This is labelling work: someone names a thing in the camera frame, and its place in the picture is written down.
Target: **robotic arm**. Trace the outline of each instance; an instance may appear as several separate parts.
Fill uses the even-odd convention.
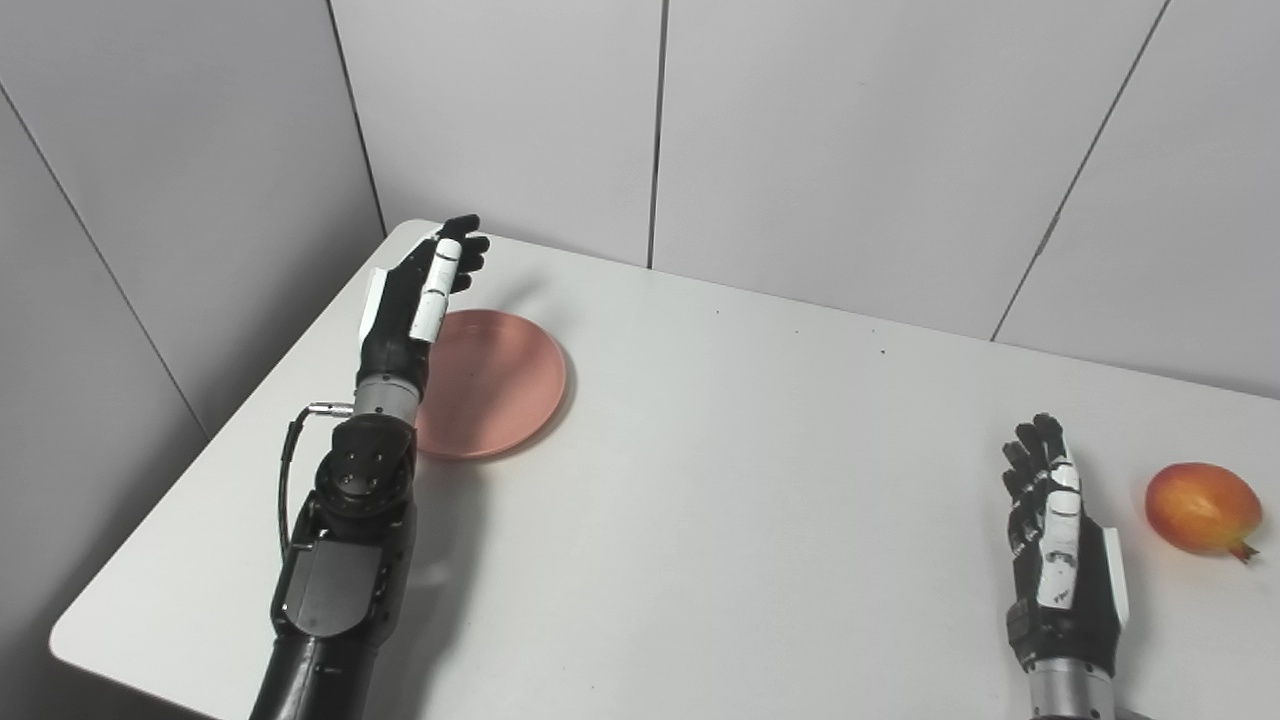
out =
[[[291,537],[271,601],[275,647],[251,720],[358,720],[378,648],[390,637],[413,551],[413,420],[428,355],[451,292],[471,286],[486,237],[453,218],[392,270],[378,270],[365,307],[353,406],[333,432]]]
[[[1119,536],[1084,512],[1080,475],[1057,420],[1037,415],[1016,434],[1004,448],[1018,591],[1006,624],[1034,720],[1116,720],[1111,682],[1129,618]]]

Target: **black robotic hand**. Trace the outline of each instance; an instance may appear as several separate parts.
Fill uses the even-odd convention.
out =
[[[489,238],[483,234],[471,234],[477,229],[480,229],[479,215],[461,215],[445,220],[435,233],[439,237],[456,240],[462,243],[462,258],[458,259],[458,274],[453,277],[453,288],[451,292],[462,292],[471,287],[471,273],[484,268],[484,254],[489,250]],[[428,242],[431,243],[430,250],[434,252],[435,242]]]
[[[369,331],[362,333],[357,386],[370,377],[388,374],[404,379],[421,396],[426,384],[426,356],[435,340],[435,329],[421,334],[417,327],[420,313],[429,305],[439,305],[435,313],[438,328],[448,295],[471,287],[471,273],[484,268],[484,254],[489,250],[488,237],[471,234],[477,229],[480,218],[476,215],[451,218],[435,234],[424,238],[399,265],[375,273],[375,287],[367,302],[374,304],[376,310]],[[440,254],[442,240],[458,242],[461,250],[457,258]],[[442,264],[457,268],[452,286],[433,288],[433,265]]]
[[[1009,644],[1030,678],[1036,717],[1110,720],[1116,646],[1128,619],[1119,537],[1085,514],[1059,421],[1041,414],[1016,434],[1004,447],[1018,592],[1006,618]]]

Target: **white wall panel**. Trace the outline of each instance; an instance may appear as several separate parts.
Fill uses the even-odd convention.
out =
[[[334,0],[388,227],[646,261],[662,0]]]
[[[323,0],[6,3],[0,78],[209,428],[381,240]]]
[[[1280,397],[1280,5],[1170,5],[1002,342]]]
[[[1161,0],[671,0],[655,268],[989,337]]]
[[[204,441],[0,96],[0,715],[179,716],[47,639]]]

